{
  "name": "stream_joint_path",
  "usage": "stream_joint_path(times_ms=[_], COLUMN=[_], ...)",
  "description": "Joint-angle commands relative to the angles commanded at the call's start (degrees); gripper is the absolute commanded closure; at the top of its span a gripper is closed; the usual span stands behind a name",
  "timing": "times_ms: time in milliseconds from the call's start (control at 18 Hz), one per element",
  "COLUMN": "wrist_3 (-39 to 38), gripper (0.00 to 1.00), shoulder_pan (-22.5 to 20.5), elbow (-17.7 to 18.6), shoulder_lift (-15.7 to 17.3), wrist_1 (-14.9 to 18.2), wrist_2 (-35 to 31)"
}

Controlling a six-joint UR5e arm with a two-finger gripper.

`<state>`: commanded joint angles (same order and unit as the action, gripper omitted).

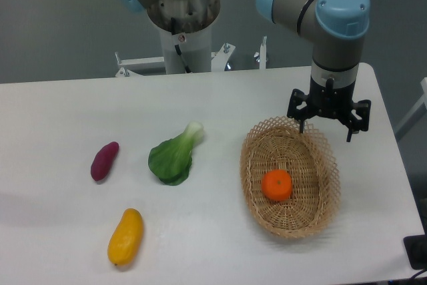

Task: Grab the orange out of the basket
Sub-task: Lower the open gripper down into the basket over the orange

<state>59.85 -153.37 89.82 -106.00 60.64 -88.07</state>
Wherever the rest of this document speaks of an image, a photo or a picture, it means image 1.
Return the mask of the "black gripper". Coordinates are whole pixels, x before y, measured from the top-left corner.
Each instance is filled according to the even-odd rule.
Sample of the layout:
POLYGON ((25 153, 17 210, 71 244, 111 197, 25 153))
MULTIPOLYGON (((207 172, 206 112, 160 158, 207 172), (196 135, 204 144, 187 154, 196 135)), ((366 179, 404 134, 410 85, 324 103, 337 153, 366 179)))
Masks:
POLYGON ((298 122, 300 133, 304 132, 305 121, 315 116, 340 119, 341 124, 348 129, 346 141, 351 142, 353 135, 368 131, 370 125, 371 101, 364 99, 353 102, 355 84, 353 81, 346 87, 329 88, 311 77, 309 95, 299 89, 292 91, 287 117, 298 122))

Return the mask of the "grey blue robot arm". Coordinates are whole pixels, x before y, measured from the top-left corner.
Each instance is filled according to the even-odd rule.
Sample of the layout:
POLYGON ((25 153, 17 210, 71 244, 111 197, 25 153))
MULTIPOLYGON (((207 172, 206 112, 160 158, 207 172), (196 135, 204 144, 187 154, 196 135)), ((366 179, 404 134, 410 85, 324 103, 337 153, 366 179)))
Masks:
MULTIPOLYGON (((220 0, 121 0, 146 11, 157 27, 168 74, 213 71, 211 27, 220 0)), ((354 135, 367 131, 371 103, 353 101, 370 0, 256 0, 258 13, 312 42, 310 90, 293 90, 288 117, 303 125, 312 117, 336 119, 354 135)))

